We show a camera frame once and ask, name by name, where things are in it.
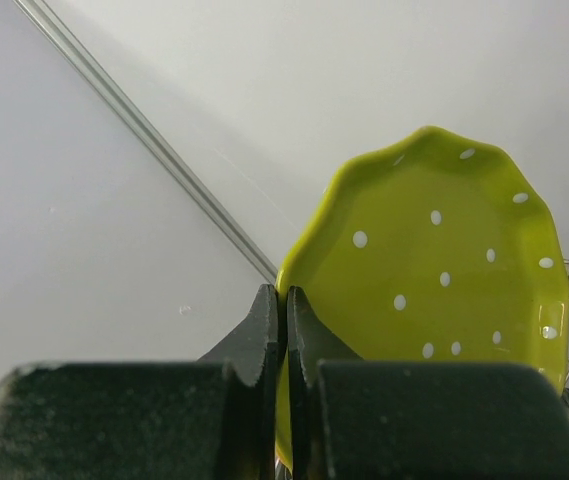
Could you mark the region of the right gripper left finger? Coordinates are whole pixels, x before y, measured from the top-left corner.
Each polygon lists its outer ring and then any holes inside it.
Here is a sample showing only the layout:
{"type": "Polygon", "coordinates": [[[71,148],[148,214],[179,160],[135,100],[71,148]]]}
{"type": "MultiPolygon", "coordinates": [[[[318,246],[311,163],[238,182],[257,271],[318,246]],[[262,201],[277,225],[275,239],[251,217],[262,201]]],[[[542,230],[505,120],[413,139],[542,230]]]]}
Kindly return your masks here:
{"type": "Polygon", "coordinates": [[[272,479],[277,295],[203,357],[34,362],[0,381],[0,479],[272,479]]]}

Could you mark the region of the green dotted plate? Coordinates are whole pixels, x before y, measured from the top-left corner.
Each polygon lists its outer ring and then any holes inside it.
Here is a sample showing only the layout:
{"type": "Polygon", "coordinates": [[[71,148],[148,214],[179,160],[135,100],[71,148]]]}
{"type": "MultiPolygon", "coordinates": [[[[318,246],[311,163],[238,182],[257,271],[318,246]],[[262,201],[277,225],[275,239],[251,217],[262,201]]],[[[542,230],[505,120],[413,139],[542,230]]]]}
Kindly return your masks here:
{"type": "MultiPolygon", "coordinates": [[[[523,365],[561,400],[569,280],[556,229],[495,146],[423,127],[346,163],[280,268],[285,316],[294,287],[363,360],[523,365]]],[[[287,351],[276,449],[291,470],[288,380],[287,351]]]]}

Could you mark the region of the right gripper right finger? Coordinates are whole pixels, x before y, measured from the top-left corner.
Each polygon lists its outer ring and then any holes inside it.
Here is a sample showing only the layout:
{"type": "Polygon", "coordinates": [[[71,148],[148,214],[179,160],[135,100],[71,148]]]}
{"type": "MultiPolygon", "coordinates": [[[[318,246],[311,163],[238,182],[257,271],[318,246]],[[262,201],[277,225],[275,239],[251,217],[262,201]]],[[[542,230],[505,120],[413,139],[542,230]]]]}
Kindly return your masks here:
{"type": "Polygon", "coordinates": [[[296,479],[569,479],[569,419],[532,368],[366,361],[287,296],[296,479]]]}

